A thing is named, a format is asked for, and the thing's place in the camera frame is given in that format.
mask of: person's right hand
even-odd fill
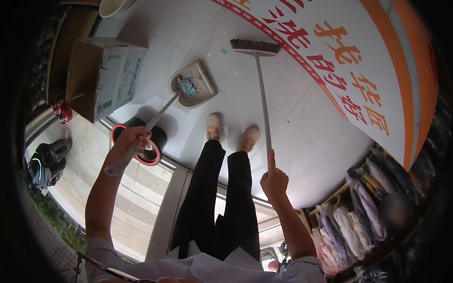
[[[285,199],[288,186],[288,176],[275,166],[275,153],[269,153],[269,171],[264,173],[260,185],[271,204]]]

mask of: dustpan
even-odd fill
[[[184,97],[184,92],[178,89],[178,79],[183,78],[184,80],[189,79],[195,87],[196,94],[193,96]],[[181,69],[177,70],[168,81],[168,88],[170,93],[178,94],[176,103],[182,109],[193,109],[206,101],[210,100],[217,94],[217,90],[212,85],[211,80],[204,71],[201,60],[196,60],[192,64],[189,64]]]

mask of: debris in dustpan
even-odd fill
[[[197,80],[194,77],[191,77],[191,72],[188,72],[184,77],[180,76],[177,84],[177,88],[182,90],[184,95],[184,100],[187,102],[192,101],[190,96],[194,96],[197,93],[198,86]]]

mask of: broom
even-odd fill
[[[268,160],[267,169],[269,170],[269,152],[272,149],[272,144],[270,141],[269,113],[267,112],[266,94],[264,92],[263,74],[261,73],[260,57],[277,56],[277,53],[280,51],[281,46],[275,43],[242,39],[232,39],[230,40],[230,43],[234,52],[252,55],[256,59],[256,68],[258,69],[258,80],[260,81],[261,102],[263,105],[266,151]]]

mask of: person's left hand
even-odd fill
[[[140,148],[145,149],[149,143],[147,139],[151,138],[152,132],[147,132],[143,129],[144,127],[133,127],[124,129],[120,136],[116,139],[115,145],[111,149],[111,152],[122,156],[123,153],[133,145],[137,140],[140,142]]]

